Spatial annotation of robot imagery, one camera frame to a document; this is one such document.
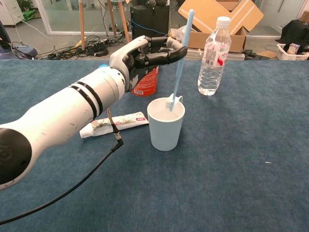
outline blue toothbrush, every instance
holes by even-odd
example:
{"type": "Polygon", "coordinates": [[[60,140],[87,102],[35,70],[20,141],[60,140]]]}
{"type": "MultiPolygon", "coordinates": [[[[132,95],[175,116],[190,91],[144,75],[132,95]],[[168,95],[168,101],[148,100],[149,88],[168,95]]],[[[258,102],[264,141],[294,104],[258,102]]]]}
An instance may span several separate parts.
{"type": "MultiPolygon", "coordinates": [[[[194,10],[191,9],[189,11],[189,17],[187,20],[187,26],[186,26],[186,30],[184,34],[184,39],[183,39],[183,46],[188,46],[193,17],[194,17],[194,10]]],[[[173,98],[172,100],[168,98],[168,101],[166,103],[166,107],[169,108],[169,111],[173,111],[173,108],[174,108],[176,93],[177,93],[180,77],[182,76],[182,72],[183,72],[183,63],[184,63],[184,58],[178,61],[178,66],[177,66],[177,71],[176,71],[176,84],[174,88],[173,98]]]]}

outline white basket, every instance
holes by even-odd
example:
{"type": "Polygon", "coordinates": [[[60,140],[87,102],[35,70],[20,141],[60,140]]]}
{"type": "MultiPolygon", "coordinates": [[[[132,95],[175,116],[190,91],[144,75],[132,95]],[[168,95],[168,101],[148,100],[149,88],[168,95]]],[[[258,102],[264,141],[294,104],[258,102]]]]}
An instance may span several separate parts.
{"type": "Polygon", "coordinates": [[[291,55],[284,51],[285,44],[277,44],[277,58],[279,60],[307,60],[309,55],[291,55]]]}

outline light blue cup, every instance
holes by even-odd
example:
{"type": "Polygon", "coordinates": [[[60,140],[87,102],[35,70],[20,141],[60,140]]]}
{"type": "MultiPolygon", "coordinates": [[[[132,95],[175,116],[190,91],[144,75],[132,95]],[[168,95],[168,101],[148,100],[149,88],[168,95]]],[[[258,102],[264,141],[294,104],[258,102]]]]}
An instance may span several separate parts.
{"type": "Polygon", "coordinates": [[[176,97],[172,112],[166,107],[168,99],[155,99],[147,107],[151,143],[160,151],[176,147],[185,112],[182,96],[176,97]]]}

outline blue tablecloth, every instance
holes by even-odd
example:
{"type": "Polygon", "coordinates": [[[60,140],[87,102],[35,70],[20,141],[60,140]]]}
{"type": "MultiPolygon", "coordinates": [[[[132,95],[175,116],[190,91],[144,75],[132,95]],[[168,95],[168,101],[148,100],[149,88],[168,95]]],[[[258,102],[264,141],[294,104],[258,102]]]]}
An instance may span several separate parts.
{"type": "MultiPolygon", "coordinates": [[[[0,124],[99,64],[0,61],[0,124]]],[[[199,67],[185,62],[178,94],[186,113],[174,150],[154,149],[148,126],[124,130],[125,145],[76,191],[0,231],[308,231],[308,62],[228,62],[212,97],[197,90],[199,67]]],[[[151,100],[172,93],[175,72],[176,64],[161,67],[157,92],[125,94],[113,115],[147,114],[151,100]]],[[[115,143],[113,134],[76,135],[43,152],[22,181],[0,191],[0,220],[71,188],[115,143]]]]}

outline robotic arm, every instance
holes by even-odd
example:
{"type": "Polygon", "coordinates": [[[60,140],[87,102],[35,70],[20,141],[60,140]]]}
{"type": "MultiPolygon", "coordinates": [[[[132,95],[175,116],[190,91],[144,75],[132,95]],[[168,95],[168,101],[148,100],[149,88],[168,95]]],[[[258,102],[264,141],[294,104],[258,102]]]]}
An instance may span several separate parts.
{"type": "Polygon", "coordinates": [[[65,143],[131,91],[154,66],[182,59],[187,48],[171,37],[140,36],[111,55],[109,65],[0,125],[0,190],[21,180],[48,147],[65,143]]]}

